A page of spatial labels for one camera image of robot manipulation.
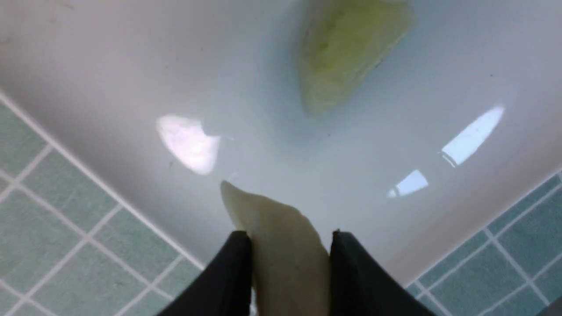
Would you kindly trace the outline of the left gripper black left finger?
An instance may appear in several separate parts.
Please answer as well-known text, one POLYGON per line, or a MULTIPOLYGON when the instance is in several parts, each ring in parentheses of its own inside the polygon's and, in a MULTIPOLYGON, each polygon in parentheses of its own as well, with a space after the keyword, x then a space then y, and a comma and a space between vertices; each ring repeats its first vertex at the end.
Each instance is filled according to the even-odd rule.
POLYGON ((159 316, 249 316, 252 301, 252 244, 234 231, 213 258, 159 316))

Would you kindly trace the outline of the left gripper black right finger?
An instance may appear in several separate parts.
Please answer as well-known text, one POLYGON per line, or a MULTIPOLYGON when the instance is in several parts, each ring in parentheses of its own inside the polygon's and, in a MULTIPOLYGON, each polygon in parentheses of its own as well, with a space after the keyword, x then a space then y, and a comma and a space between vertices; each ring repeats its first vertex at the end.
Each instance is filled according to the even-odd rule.
POLYGON ((350 232, 332 233, 331 316, 433 316, 350 232))

